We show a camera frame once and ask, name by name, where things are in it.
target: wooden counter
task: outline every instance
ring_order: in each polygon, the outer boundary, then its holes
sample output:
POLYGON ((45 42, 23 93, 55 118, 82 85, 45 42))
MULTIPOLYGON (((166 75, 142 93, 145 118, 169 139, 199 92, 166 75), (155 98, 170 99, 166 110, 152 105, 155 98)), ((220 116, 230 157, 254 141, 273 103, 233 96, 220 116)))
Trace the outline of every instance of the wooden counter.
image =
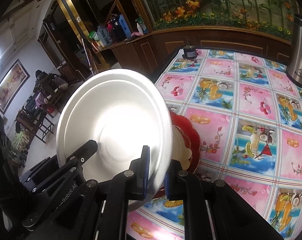
POLYGON ((122 68, 138 71, 146 76, 162 65, 176 48, 186 44, 214 49, 232 49, 289 62, 290 42, 281 38, 247 29, 224 26, 190 26, 157 30, 128 43, 111 45, 122 68))

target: glass partition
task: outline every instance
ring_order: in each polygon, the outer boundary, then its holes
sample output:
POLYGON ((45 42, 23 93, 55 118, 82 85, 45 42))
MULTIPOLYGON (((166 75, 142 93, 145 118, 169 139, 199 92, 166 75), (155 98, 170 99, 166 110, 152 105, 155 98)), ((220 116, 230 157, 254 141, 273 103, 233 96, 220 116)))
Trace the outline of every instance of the glass partition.
POLYGON ((290 40, 295 0, 143 0, 155 29, 221 25, 290 40))

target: red plate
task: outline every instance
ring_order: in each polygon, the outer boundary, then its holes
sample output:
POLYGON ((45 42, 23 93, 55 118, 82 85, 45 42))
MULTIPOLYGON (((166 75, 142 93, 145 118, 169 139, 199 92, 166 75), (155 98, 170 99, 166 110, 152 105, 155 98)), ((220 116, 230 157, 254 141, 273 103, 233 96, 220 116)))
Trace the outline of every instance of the red plate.
MULTIPOLYGON (((190 166, 187 171, 194 172, 200 162, 200 136, 194 129, 191 121, 185 116, 178 115, 172 111, 170 111, 170 115, 172 124, 179 130, 184 139, 185 147, 191 149, 192 151, 192 156, 189 159, 190 166)), ((164 187, 161 187, 153 199, 160 198, 164 195, 164 187)))

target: ceiling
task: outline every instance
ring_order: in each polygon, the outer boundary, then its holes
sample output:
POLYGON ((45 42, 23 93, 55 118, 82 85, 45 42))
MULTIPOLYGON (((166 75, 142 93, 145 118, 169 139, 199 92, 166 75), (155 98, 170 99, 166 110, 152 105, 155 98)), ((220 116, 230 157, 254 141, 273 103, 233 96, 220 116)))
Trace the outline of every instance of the ceiling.
MULTIPOLYGON (((32 39, 38 39, 42 20, 46 17, 53 1, 41 0, 37 2, 34 0, 13 14, 9 21, 5 19, 0 22, 0 72, 6 59, 23 44, 32 39)), ((24 0, 13 0, 3 14, 23 2, 24 0)))

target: white bowl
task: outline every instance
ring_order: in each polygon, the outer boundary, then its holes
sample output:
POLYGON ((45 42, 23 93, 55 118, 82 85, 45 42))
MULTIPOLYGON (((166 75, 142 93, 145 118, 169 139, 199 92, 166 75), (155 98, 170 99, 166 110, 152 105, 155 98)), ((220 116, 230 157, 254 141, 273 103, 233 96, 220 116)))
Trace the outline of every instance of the white bowl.
POLYGON ((143 145, 150 147, 147 198, 131 201, 135 210, 157 193, 172 153, 172 124, 166 103, 145 76, 127 69, 104 71, 87 80, 72 95, 57 129, 59 166, 88 140, 99 147, 83 164, 86 180, 112 179, 140 158, 143 145))

